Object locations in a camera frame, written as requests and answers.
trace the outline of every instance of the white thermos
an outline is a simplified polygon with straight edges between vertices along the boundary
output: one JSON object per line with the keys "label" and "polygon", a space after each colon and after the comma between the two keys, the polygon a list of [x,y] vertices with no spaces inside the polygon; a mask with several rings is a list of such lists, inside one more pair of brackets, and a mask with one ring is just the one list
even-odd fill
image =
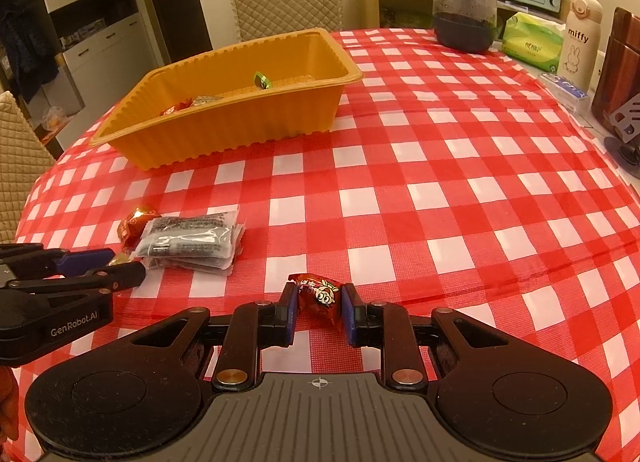
{"label": "white thermos", "polygon": [[558,75],[583,92],[589,90],[598,57],[601,22],[602,5],[596,0],[571,0]]}

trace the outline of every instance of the dark liquid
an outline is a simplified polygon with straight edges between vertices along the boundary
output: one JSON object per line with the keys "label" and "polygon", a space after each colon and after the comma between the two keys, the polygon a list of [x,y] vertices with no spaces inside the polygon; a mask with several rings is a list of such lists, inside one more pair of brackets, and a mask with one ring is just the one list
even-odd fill
{"label": "dark liquid", "polygon": [[494,25],[460,14],[434,14],[433,28],[441,45],[469,54],[482,54],[494,43]]}

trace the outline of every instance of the orange plastic tray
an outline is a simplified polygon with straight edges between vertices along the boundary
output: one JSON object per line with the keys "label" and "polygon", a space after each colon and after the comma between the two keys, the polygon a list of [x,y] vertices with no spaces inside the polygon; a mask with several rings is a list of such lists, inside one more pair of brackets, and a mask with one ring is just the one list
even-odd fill
{"label": "orange plastic tray", "polygon": [[[273,88],[254,85],[263,73]],[[90,145],[109,143],[148,170],[254,142],[327,131],[345,84],[362,79],[324,29],[206,52],[146,74],[113,109]],[[160,116],[199,95],[220,100]]]}

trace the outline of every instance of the red checkered tablecloth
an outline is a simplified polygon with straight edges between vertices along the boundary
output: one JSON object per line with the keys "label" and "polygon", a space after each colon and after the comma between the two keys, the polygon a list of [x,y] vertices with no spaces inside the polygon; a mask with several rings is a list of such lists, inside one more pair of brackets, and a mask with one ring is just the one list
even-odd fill
{"label": "red checkered tablecloth", "polygon": [[[589,135],[499,52],[465,55],[420,30],[336,34],[365,74],[332,130],[139,171],[95,127],[34,185],[18,241],[118,247],[140,203],[166,215],[237,207],[246,222],[233,274],[154,270],[114,298],[114,322],[15,370],[22,396],[49,366],[185,307],[230,313],[275,301],[293,272],[358,286],[412,314],[462,310],[579,363],[609,386],[614,418],[598,453],[640,454],[640,209]],[[265,370],[379,367],[303,318]],[[20,415],[16,457],[40,448]]]}

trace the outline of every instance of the red candy wrapper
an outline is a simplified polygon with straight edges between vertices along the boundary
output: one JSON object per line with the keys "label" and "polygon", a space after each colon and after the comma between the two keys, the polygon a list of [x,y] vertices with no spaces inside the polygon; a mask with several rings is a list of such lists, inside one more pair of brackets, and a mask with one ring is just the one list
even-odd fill
{"label": "red candy wrapper", "polygon": [[334,326],[340,325],[340,289],[338,283],[315,274],[291,274],[289,281],[298,286],[298,307],[309,309],[316,315],[328,318]]}
{"label": "red candy wrapper", "polygon": [[176,111],[180,111],[181,109],[186,109],[189,108],[191,106],[191,103],[193,101],[188,98],[187,100],[184,100],[182,102],[178,102],[177,104],[174,104],[173,106],[165,109],[161,114],[160,117],[162,117],[162,115],[171,115],[172,113],[176,112]]}
{"label": "red candy wrapper", "polygon": [[162,216],[156,210],[148,206],[136,207],[136,209],[118,225],[118,238],[124,251],[130,251],[140,241],[142,231],[151,220]]}

